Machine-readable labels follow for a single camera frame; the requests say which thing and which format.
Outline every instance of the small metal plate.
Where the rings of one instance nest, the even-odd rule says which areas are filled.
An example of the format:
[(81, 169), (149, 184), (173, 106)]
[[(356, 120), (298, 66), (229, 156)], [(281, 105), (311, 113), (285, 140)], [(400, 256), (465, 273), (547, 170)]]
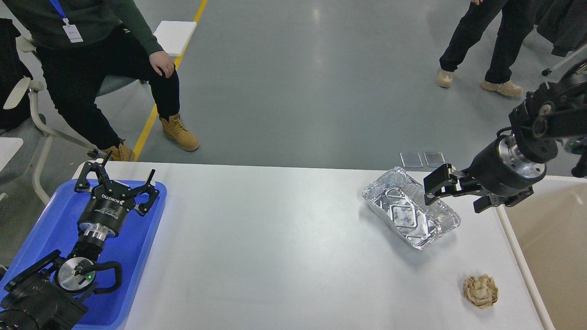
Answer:
[(426, 159), (428, 167), (438, 167), (446, 163), (446, 161), (444, 161), (444, 156), (439, 152), (427, 151), (424, 153), (424, 158)]
[(403, 167), (424, 167), (419, 153), (400, 153)]

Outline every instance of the chair leg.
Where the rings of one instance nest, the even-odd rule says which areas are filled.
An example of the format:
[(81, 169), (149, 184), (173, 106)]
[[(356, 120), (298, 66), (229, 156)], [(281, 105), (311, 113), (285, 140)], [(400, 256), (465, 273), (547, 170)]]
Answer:
[(43, 168), (47, 162), (47, 157), (49, 156), (49, 151), (51, 150), (51, 144), (53, 144), (53, 136), (46, 134), (41, 153), (37, 160), (33, 163), (33, 188), (35, 189), (37, 196), (39, 196), (45, 205), (49, 204), (50, 198), (41, 186), (41, 172), (43, 172)]
[(574, 58), (575, 56), (577, 56), (579, 53), (581, 53), (583, 50), (587, 49), (587, 43), (583, 45), (583, 47), (577, 49), (576, 51), (574, 51), (572, 54), (568, 55), (565, 59), (563, 59), (562, 61), (558, 62), (557, 64), (555, 64), (552, 69), (551, 68), (546, 68), (542, 71), (542, 75), (543, 76), (548, 76), (552, 71), (560, 68), (563, 64), (569, 62), (569, 60), (571, 60), (572, 58)]
[(71, 143), (77, 144), (78, 146), (82, 146), (88, 150), (91, 151), (96, 151), (96, 147), (88, 142), (84, 142), (81, 140), (78, 140), (72, 136), (69, 136), (63, 132), (60, 132), (58, 130), (55, 130), (47, 125), (45, 125), (43, 123), (43, 121), (41, 120), (41, 118), (39, 117), (39, 98), (37, 95), (37, 92), (35, 90), (32, 90), (31, 92), (29, 92), (29, 98), (31, 100), (31, 118), (33, 120), (33, 122), (35, 123), (35, 126), (38, 127), (38, 129), (40, 129), (42, 132), (48, 134), (48, 135), (53, 135), (53, 136), (59, 136), (62, 139), (65, 139), (67, 141), (70, 141)]

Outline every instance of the hand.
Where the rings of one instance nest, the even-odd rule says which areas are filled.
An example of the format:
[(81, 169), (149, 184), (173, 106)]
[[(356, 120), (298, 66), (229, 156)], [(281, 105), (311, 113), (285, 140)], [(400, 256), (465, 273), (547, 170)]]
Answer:
[(165, 78), (171, 77), (176, 69), (175, 64), (171, 60), (171, 57), (164, 51), (160, 50), (149, 55), (149, 62), (151, 66), (160, 76), (165, 74)]

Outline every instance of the white table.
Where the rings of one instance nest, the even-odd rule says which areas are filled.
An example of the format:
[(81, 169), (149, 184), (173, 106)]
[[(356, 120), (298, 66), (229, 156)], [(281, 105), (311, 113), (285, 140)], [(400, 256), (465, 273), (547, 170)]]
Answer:
[[(106, 166), (121, 180), (150, 169), (168, 195), (125, 329), (542, 329), (497, 212), (475, 214), (475, 197), (445, 198), (461, 227), (418, 251), (362, 199), (383, 171)], [(485, 273), (500, 298), (481, 310), (462, 285)]]
[(2, 137), (0, 136), (0, 171), (6, 167), (6, 164), (16, 154), (22, 146), (20, 137)]

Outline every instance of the id badge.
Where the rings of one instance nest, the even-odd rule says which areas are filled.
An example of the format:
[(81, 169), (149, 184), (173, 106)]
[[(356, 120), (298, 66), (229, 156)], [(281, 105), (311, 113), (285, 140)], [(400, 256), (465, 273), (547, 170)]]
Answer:
[(67, 34), (69, 41), (71, 43), (83, 41), (82, 35), (79, 34), (79, 31), (77, 30), (75, 24), (64, 25), (63, 30), (65, 30), (65, 34)]

